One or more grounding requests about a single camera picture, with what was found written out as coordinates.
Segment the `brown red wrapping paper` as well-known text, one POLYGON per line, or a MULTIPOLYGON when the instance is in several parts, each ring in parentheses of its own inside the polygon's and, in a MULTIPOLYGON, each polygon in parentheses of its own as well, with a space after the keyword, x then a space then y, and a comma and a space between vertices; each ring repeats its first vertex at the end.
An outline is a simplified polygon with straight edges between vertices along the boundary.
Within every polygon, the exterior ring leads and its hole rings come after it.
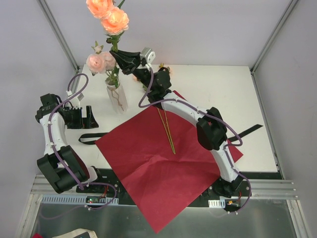
POLYGON ((154 232, 160 232, 220 176, 210 151, 197 140, 196 128, 148 107, 96 141, 110 167, 154 232))

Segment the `pink artificial flower bunch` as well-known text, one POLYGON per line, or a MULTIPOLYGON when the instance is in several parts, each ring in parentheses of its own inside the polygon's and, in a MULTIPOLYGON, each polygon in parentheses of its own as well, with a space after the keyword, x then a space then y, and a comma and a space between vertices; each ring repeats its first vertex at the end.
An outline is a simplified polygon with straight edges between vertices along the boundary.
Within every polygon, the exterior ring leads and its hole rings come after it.
MULTIPOLYGON (((171 74, 170 67, 168 65, 165 65, 164 63, 160 63, 158 68, 159 68, 159 70, 162 70, 162 71, 169 71, 169 74, 171 74)), ((159 108, 157 108, 157 111, 158 111, 160 120, 161 120, 161 122, 163 124, 163 128, 165 130, 165 133, 166 133, 166 136, 168 138, 168 141, 170 143, 171 150, 172 150, 173 154, 175 155, 176 151, 175 151, 175 147, 174 147, 174 144, 173 144, 173 139, 172 139, 170 128, 169 128, 169 123, 168 123, 168 118, 167 118, 167 115, 166 115, 166 111, 165 110, 161 110, 159 108)))

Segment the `black ribbon with gold print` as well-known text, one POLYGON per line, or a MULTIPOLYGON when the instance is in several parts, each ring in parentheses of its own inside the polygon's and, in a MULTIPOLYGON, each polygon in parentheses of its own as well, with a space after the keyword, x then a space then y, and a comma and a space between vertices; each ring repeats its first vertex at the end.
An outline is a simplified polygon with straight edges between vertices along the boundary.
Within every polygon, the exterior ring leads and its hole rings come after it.
MULTIPOLYGON (((260 124, 256 124, 244 131, 242 131, 241 133, 239 133, 238 135, 240 136, 240 138, 260 129, 261 127, 263 127, 263 125, 260 125, 260 124)), ((102 132, 102 133, 85 133, 85 134, 82 134, 78 141, 82 144, 85 144, 85 145, 95 145, 95 142, 105 136, 107 134, 107 132, 102 132)))

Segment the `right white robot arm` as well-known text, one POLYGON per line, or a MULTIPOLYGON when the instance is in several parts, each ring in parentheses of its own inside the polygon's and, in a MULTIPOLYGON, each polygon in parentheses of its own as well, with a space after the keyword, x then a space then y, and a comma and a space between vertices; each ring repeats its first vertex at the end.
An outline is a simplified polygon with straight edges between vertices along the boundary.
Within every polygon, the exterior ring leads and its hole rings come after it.
POLYGON ((225 123, 219 110, 215 107, 202 109, 191 105, 170 90, 170 70, 161 67, 154 72, 151 66, 155 52, 144 48, 142 52, 125 52, 111 50, 125 75, 132 74, 147 88, 144 98, 151 106, 171 112, 196 127, 199 144, 210 151, 220 171, 220 177, 213 184, 213 191, 219 196, 230 198, 241 189, 242 176, 235 166, 229 150, 227 131, 230 126, 225 123))

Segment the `light pink rose stem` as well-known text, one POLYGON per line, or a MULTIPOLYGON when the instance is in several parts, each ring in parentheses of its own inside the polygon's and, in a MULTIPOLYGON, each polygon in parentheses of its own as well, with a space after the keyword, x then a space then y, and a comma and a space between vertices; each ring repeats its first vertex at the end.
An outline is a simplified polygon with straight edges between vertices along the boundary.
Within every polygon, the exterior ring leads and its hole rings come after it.
POLYGON ((95 41, 91 46, 94 53, 87 57, 86 65, 92 76, 97 74, 106 75, 106 83, 115 88, 119 87, 119 67, 110 52, 103 51, 104 45, 100 45, 95 41))

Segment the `orange rose stem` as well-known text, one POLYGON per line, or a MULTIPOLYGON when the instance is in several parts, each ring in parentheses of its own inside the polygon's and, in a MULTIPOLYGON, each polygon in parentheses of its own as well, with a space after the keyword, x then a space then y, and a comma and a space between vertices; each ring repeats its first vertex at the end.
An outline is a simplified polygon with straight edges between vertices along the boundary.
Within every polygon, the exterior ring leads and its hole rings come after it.
POLYGON ((106 33, 106 43, 110 50, 118 51, 118 43, 122 34, 128 30, 129 18, 121 9, 124 1, 115 5, 114 0, 88 0, 86 5, 92 16, 98 19, 106 33))

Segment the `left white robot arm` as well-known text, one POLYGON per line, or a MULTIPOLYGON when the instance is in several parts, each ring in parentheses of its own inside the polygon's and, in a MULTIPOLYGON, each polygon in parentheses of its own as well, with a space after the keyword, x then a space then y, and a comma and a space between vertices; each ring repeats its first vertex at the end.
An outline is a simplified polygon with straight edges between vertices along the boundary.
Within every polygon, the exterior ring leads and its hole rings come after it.
POLYGON ((55 109, 61 98, 55 94, 41 96, 42 106, 35 115, 41 124, 45 137, 44 156, 37 160, 37 166, 58 194, 72 189, 78 183, 87 182, 88 188, 99 193, 104 189, 105 181, 100 171, 87 167, 73 148, 68 145, 66 129, 91 129, 99 125, 94 119, 91 106, 87 106, 87 117, 82 117, 82 108, 72 103, 55 109))

